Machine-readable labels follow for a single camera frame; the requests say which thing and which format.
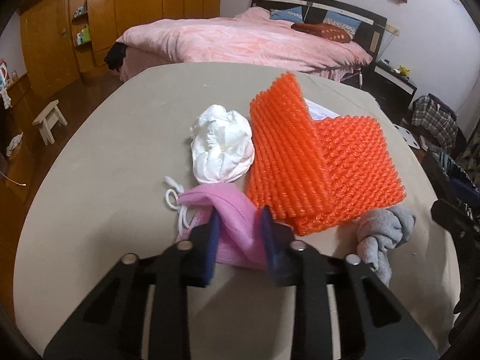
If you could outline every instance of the wooden wardrobe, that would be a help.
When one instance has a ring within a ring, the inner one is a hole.
[[[87,2],[87,13],[74,17]],[[20,9],[25,65],[33,90],[50,97],[78,78],[105,71],[103,59],[130,27],[160,19],[209,19],[220,0],[25,0]],[[91,42],[75,44],[88,26]]]

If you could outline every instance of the metal bolt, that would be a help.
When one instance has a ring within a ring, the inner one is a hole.
[[[345,261],[348,262],[349,264],[352,264],[353,266],[357,266],[362,262],[359,256],[356,254],[349,254],[347,257],[345,257]]]
[[[307,245],[303,241],[296,239],[290,243],[290,247],[295,251],[304,251],[307,248]]]
[[[180,251],[189,251],[192,247],[194,247],[194,245],[187,239],[177,244],[177,249]]]
[[[135,263],[137,260],[138,256],[133,253],[127,253],[121,258],[122,263],[124,263],[126,266]]]

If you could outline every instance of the wall socket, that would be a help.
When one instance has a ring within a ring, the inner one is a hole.
[[[392,26],[391,24],[387,24],[387,26],[385,27],[385,31],[393,33],[393,35],[396,36],[400,35],[400,30],[397,27]]]

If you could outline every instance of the wooden stool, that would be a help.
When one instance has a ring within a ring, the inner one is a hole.
[[[62,113],[58,108],[58,100],[52,101],[47,105],[42,112],[35,118],[32,124],[40,125],[40,135],[42,136],[43,142],[45,145],[50,143],[55,143],[51,129],[55,123],[60,122],[62,125],[66,126],[67,120],[63,117]]]

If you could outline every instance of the pink pouch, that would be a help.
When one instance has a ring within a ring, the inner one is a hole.
[[[203,184],[178,196],[182,206],[214,206],[222,218],[217,262],[232,266],[266,269],[266,256],[260,232],[260,211],[234,184]],[[207,223],[212,209],[201,209],[190,225]],[[184,230],[177,240],[187,239]]]

